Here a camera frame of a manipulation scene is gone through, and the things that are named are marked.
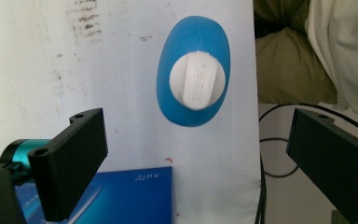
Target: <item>wall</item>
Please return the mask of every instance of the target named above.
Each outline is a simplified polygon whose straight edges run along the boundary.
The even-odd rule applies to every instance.
[[[199,15],[231,46],[225,102],[198,128],[158,108],[159,56],[173,26]],[[72,115],[103,107],[101,171],[172,166],[184,223],[252,223],[259,195],[252,1],[0,1],[0,154],[51,138]]]

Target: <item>black cable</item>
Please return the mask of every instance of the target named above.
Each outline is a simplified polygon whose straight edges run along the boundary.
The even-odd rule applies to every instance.
[[[356,128],[358,128],[358,122],[348,118],[345,115],[342,115],[334,110],[325,108],[323,106],[320,105],[307,105],[307,104],[290,104],[290,105],[302,105],[302,106],[307,106],[307,107],[312,107],[312,108],[316,108],[316,109],[320,109],[324,112],[330,113],[332,115],[335,115],[341,119],[346,120],[348,123],[352,124],[353,126],[355,126]],[[270,112],[283,107],[283,106],[289,106],[289,105],[276,105],[274,107],[272,107],[270,110],[268,110],[266,113],[264,113],[259,119],[258,121],[260,122],[266,115],[268,115]],[[298,169],[298,166],[290,173],[288,173],[287,175],[282,175],[282,177],[279,178],[284,178],[287,177],[289,175],[292,175],[296,170]],[[260,155],[260,170],[261,170],[261,190],[260,190],[260,198],[259,198],[259,203],[257,206],[257,212],[256,212],[256,219],[255,219],[255,224],[264,224],[265,223],[265,215],[266,215],[266,206],[267,206],[267,185],[266,185],[266,172],[264,170],[264,165],[263,165],[263,159],[261,158]]]
[[[332,109],[328,109],[326,107],[323,107],[323,106],[320,106],[320,105],[307,105],[307,104],[292,104],[292,105],[303,105],[303,106],[307,106],[307,107],[312,107],[312,108],[316,108],[316,109],[320,109],[324,112],[327,112],[329,114],[332,114],[332,115],[335,115],[341,119],[344,119],[346,120],[347,122],[349,122],[351,125],[355,126],[356,128],[358,128],[358,122],[353,120],[353,119],[350,119],[348,118],[347,116],[343,115],[343,114],[340,114]],[[266,115],[268,115],[270,112],[272,112],[273,110],[276,110],[280,107],[283,107],[283,106],[289,106],[289,105],[276,105],[274,107],[272,107],[270,110],[268,110],[266,113],[264,113],[259,119],[258,121],[260,122]]]
[[[283,142],[288,142],[287,139],[285,138],[280,138],[280,137],[271,137],[271,138],[263,138],[260,140],[260,143],[263,143],[263,142],[268,142],[268,141],[283,141]],[[267,176],[270,176],[270,177],[273,177],[273,178],[286,178],[290,175],[293,175],[297,170],[298,170],[298,165],[296,165],[295,169],[293,169],[291,172],[285,174],[285,175],[273,175],[269,172],[267,172],[266,170],[264,170],[264,174],[267,175]]]
[[[260,155],[260,172],[261,172],[261,190],[255,215],[255,224],[264,224],[266,222],[266,206],[267,206],[267,183],[264,175],[263,159]]]

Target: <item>blue oval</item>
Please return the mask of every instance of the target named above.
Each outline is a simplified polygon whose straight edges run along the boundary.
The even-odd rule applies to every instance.
[[[202,110],[191,110],[173,97],[170,88],[170,73],[173,65],[189,52],[203,51],[214,56],[222,65],[226,83],[220,98]],[[187,127],[200,126],[211,120],[222,105],[229,81],[230,52],[226,33],[216,22],[208,18],[192,16],[179,21],[167,37],[161,52],[157,75],[158,105],[171,122]]]

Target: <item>dirty smudge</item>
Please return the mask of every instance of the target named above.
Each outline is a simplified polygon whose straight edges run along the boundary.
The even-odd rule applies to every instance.
[[[67,10],[76,43],[101,41],[100,15],[97,0],[74,0]]]
[[[149,35],[149,36],[141,36],[141,40],[145,42],[151,37],[152,37],[151,35]]]
[[[173,163],[173,159],[171,157],[166,158],[165,161],[168,161],[169,163]]]

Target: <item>blue booklet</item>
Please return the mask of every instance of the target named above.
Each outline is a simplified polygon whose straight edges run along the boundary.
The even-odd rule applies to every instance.
[[[27,223],[46,223],[36,186],[24,184],[16,193]],[[172,167],[98,173],[59,223],[171,224]]]

